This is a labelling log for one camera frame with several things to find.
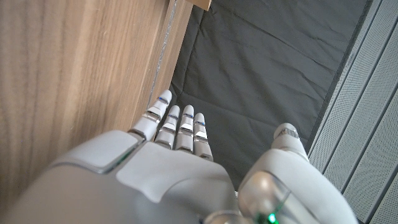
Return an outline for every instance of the white robotic hand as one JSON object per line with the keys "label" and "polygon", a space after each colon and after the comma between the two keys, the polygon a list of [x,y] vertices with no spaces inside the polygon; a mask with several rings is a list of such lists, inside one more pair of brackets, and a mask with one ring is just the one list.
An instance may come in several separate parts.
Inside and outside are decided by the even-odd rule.
{"label": "white robotic hand", "polygon": [[128,133],[109,131],[59,157],[2,222],[356,223],[287,123],[246,174],[236,199],[229,175],[213,162],[205,118],[194,117],[192,106],[181,116],[171,107],[152,141],[171,97],[164,91]]}
{"label": "white robotic hand", "polygon": [[[154,105],[144,113],[142,118],[129,132],[136,133],[144,137],[146,140],[152,139],[157,126],[170,103],[171,97],[171,92],[165,90],[159,96]],[[167,149],[185,151],[209,161],[213,161],[211,149],[207,140],[204,115],[198,113],[194,117],[193,106],[186,106],[182,112],[180,127],[177,129],[179,115],[180,108],[176,105],[171,107],[154,142]]]}

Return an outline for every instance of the robotic finger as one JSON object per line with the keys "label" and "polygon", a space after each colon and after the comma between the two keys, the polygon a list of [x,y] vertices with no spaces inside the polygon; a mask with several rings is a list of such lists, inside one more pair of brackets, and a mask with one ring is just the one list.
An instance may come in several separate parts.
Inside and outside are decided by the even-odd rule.
{"label": "robotic finger", "polygon": [[156,136],[155,143],[160,144],[167,149],[173,149],[179,114],[180,108],[178,106],[174,105],[171,107],[169,115]]}
{"label": "robotic finger", "polygon": [[188,152],[213,161],[213,155],[207,140],[205,117],[202,113],[198,113],[193,117],[194,109],[191,105],[184,108],[178,129],[177,142],[173,148],[179,112],[180,108],[178,106],[171,107],[164,125],[159,130],[155,143],[167,149]]}
{"label": "robotic finger", "polygon": [[201,113],[195,115],[193,133],[195,155],[213,161],[213,155],[211,154],[211,149],[207,140],[205,117]]}
{"label": "robotic finger", "polygon": [[165,90],[128,132],[136,133],[148,141],[152,139],[171,99],[172,93]]}
{"label": "robotic finger", "polygon": [[178,129],[175,150],[181,150],[193,154],[193,106],[184,108]]}

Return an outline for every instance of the wooden cabinet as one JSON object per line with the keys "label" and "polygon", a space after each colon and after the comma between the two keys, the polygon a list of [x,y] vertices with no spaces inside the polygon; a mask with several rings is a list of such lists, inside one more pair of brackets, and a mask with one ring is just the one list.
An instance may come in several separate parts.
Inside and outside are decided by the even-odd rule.
{"label": "wooden cabinet", "polygon": [[4,0],[0,10],[3,212],[57,156],[127,131],[169,87],[192,4]]}

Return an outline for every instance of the wood grain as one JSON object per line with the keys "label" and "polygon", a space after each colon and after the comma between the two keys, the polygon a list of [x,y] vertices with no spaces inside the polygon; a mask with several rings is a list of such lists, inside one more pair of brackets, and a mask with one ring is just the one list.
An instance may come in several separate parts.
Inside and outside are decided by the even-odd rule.
{"label": "wood grain", "polygon": [[187,0],[189,2],[191,2],[192,4],[206,10],[209,11],[210,8],[210,4],[211,4],[211,0]]}
{"label": "wood grain", "polygon": [[[170,85],[192,8],[177,3],[152,96]],[[0,1],[0,212],[57,156],[140,117],[173,4]]]}

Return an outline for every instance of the wooden panel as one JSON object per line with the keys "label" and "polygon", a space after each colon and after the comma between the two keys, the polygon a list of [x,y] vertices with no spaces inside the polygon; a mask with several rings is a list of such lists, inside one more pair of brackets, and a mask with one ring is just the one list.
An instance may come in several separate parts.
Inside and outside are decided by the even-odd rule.
{"label": "wooden panel", "polygon": [[210,4],[211,4],[211,0],[187,0],[187,1],[192,2],[194,5],[202,8],[206,11],[209,11]]}
{"label": "wooden panel", "polygon": [[[179,10],[188,12],[176,15],[190,13],[192,5],[184,5]],[[4,0],[0,10],[1,212],[59,154],[110,129],[127,130],[140,117],[170,6],[166,0]],[[186,22],[178,22],[165,50],[181,46],[177,36]],[[162,66],[174,69],[175,61]],[[171,76],[162,72],[159,88],[168,88]]]}
{"label": "wooden panel", "polygon": [[173,23],[169,31],[167,47],[163,52],[162,65],[155,80],[154,92],[150,103],[153,103],[163,90],[168,90],[172,81],[175,64],[180,53],[182,40],[187,29],[189,17],[191,16],[193,4],[185,0],[177,0]]}

